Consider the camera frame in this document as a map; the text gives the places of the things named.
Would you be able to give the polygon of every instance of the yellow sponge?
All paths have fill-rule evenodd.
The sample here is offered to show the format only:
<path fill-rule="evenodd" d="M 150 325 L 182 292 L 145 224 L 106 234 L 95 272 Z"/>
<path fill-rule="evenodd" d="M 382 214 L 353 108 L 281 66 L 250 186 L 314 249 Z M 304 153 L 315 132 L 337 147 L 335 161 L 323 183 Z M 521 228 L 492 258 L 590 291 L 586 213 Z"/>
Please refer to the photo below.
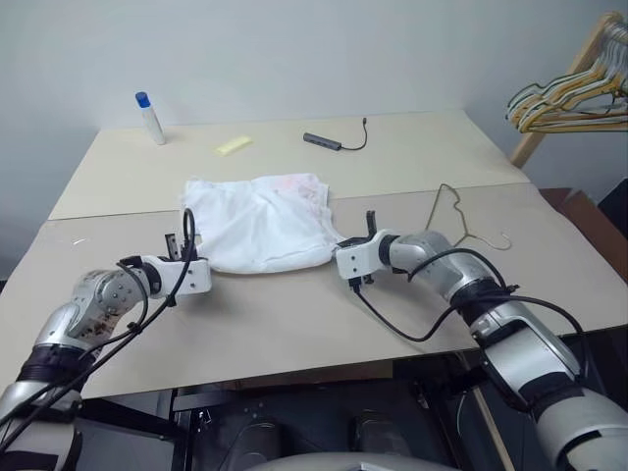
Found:
<path fill-rule="evenodd" d="M 236 137 L 235 139 L 225 142 L 223 145 L 219 145 L 214 149 L 214 151 L 225 157 L 237 150 L 240 150 L 242 147 L 250 144 L 251 142 L 253 142 L 253 139 L 251 139 L 248 135 L 241 135 L 240 137 Z"/>

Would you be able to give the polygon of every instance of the crumpled fabric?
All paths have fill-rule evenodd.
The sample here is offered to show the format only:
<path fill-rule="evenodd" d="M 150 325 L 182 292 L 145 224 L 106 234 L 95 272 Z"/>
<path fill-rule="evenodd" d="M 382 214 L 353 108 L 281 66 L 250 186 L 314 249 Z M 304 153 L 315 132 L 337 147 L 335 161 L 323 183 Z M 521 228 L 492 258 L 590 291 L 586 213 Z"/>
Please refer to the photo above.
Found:
<path fill-rule="evenodd" d="M 332 226 L 328 186 L 313 174 L 250 182 L 185 185 L 183 207 L 194 213 L 198 253 L 218 271 L 276 273 L 332 259 L 344 239 Z"/>

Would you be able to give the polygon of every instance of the table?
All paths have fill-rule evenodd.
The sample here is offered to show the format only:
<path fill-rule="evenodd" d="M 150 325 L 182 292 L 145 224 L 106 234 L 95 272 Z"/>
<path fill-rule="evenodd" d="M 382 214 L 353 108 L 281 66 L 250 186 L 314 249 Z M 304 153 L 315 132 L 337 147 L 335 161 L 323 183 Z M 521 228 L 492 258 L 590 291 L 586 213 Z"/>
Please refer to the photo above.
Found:
<path fill-rule="evenodd" d="M 311 172 L 332 198 L 524 183 L 528 179 L 463 111 L 370 116 L 368 145 L 335 152 L 303 142 L 305 131 L 361 143 L 361 117 L 166 128 L 158 146 L 142 129 L 101 131 L 49 219 L 180 209 L 192 177 L 213 182 Z M 213 153 L 239 135 L 253 143 L 227 157 Z"/>
<path fill-rule="evenodd" d="M 522 294 L 553 301 L 572 312 L 584 329 L 625 323 L 626 286 L 575 228 L 530 183 L 463 188 L 461 207 L 471 230 L 498 240 L 508 251 L 472 246 L 487 255 Z M 338 230 L 362 235 L 364 214 L 375 209 L 380 228 L 402 233 L 423 229 L 435 193 L 337 199 L 331 202 Z M 460 231 L 446 205 L 435 229 L 451 239 Z M 67 302 L 79 274 L 111 267 L 136 253 L 165 253 L 163 234 L 180 224 L 179 212 L 48 221 L 0 297 L 5 316 L 2 380 L 9 382 L 27 357 L 32 339 L 52 310 Z M 428 288 L 395 275 L 378 275 L 364 294 L 407 332 L 426 332 L 445 302 Z M 38 295 L 31 287 L 37 286 Z M 553 331 L 569 325 L 532 308 Z M 136 316 L 137 310 L 128 314 Z M 214 273 L 206 295 L 182 297 L 149 330 L 103 367 L 85 386 L 85 397 L 136 393 L 285 371 L 471 348 L 466 325 L 452 317 L 430 341 L 412 344 L 374 320 L 336 273 L 333 264 L 294 273 L 234 276 Z"/>
<path fill-rule="evenodd" d="M 421 123 L 431 123 L 430 116 L 434 119 L 431 125 L 416 128 Z M 145 159 L 149 158 L 148 147 L 139 152 L 137 161 L 133 160 L 139 146 L 138 131 L 99 134 L 51 214 L 51 220 L 42 226 L 0 296 L 5 334 L 0 382 L 8 384 L 15 379 L 45 319 L 54 308 L 67 302 L 80 274 L 95 268 L 111 268 L 117 260 L 132 254 L 166 253 L 163 235 L 177 230 L 181 224 L 178 211 L 167 211 L 177 208 L 174 194 L 181 191 L 183 180 L 189 176 L 188 170 L 181 169 L 194 169 L 205 177 L 214 172 L 229 177 L 229 172 L 240 168 L 243 178 L 252 176 L 253 171 L 242 167 L 241 161 L 252 161 L 253 156 L 246 157 L 245 152 L 258 146 L 255 158 L 275 156 L 269 157 L 273 171 L 287 171 L 286 165 L 292 165 L 291 160 L 278 160 L 277 148 L 275 153 L 270 151 L 278 145 L 276 139 L 280 135 L 287 135 L 286 129 L 294 132 L 308 129 L 344 139 L 343 131 L 338 130 L 348 130 L 349 122 L 353 127 L 355 119 L 218 127 L 223 140 L 236 130 L 254 134 L 262 128 L 264 132 L 260 135 L 276 137 L 270 143 L 260 137 L 260 142 L 256 140 L 241 155 L 221 160 L 221 165 L 216 164 L 218 158 L 208 151 L 210 140 L 216 140 L 215 134 L 219 133 L 213 127 L 176 129 L 181 140 L 163 148 L 150 148 L 155 155 L 162 152 L 162 156 L 169 156 L 172 180 L 176 182 L 171 185 L 167 183 L 170 174 L 159 163 L 144 167 Z M 336 132 L 333 132 L 334 123 L 338 124 Z M 375 149 L 376 154 L 386 149 L 391 153 L 379 154 L 380 158 L 376 159 L 375 154 L 368 152 L 338 154 L 301 142 L 299 149 L 303 149 L 306 157 L 295 158 L 304 159 L 306 164 L 303 168 L 298 165 L 292 168 L 293 171 L 320 168 L 323 180 L 327 177 L 336 182 L 332 186 L 336 197 L 330 205 L 342 234 L 365 234 L 364 214 L 368 209 L 377 211 L 380 228 L 394 228 L 402 233 L 421 231 L 440 182 L 470 186 L 461 189 L 460 194 L 471 230 L 481 229 L 482 236 L 495 241 L 504 232 L 512 239 L 513 247 L 502 252 L 481 242 L 468 246 L 482 250 L 509 282 L 523 287 L 522 294 L 563 306 L 586 330 L 626 322 L 628 296 L 621 279 L 463 113 L 388 115 L 372 117 L 369 123 L 374 135 L 370 149 Z M 377 133 L 377 129 L 388 132 Z M 438 134 L 437 138 L 429 137 L 425 129 Z M 415 133 L 409 130 L 415 130 L 430 142 L 424 146 L 430 149 L 427 154 L 417 151 L 421 142 L 413 140 Z M 445 139 L 447 130 L 454 130 L 451 139 Z M 196 144 L 185 140 L 185 136 Z M 466 153 L 462 136 L 468 137 L 472 144 Z M 413 145 L 404 144 L 406 138 Z M 290 152 L 295 146 L 296 141 L 291 141 Z M 177 165 L 170 163 L 175 155 Z M 355 183 L 360 180 L 355 173 L 334 172 L 342 168 L 340 159 L 350 159 L 350 168 L 360 168 L 356 162 L 368 161 L 369 172 L 376 178 L 360 185 Z M 120 181 L 129 184 L 119 184 L 113 175 L 109 174 L 107 179 L 96 172 L 108 168 L 112 160 L 118 164 L 126 162 L 124 168 L 116 168 Z M 430 172 L 414 179 L 420 168 Z M 415 173 L 411 178 L 410 171 Z M 127 214 L 138 208 L 145 212 Z M 447 207 L 446 199 L 438 215 L 434 229 L 457 239 L 459 221 Z M 426 332 L 445 309 L 445 303 L 423 286 L 410 286 L 394 275 L 382 274 L 376 279 L 374 285 L 364 290 L 365 295 L 408 332 Z M 569 326 L 554 314 L 542 308 L 532 310 L 556 333 L 570 332 Z M 131 319 L 137 312 L 134 310 L 127 318 Z M 181 298 L 177 308 L 167 311 L 149 331 L 90 379 L 83 395 L 99 397 L 170 389 L 473 346 L 466 326 L 455 317 L 445 322 L 428 342 L 410 344 L 398 338 L 358 304 L 337 276 L 333 264 L 266 276 L 214 274 L 210 293 Z"/>

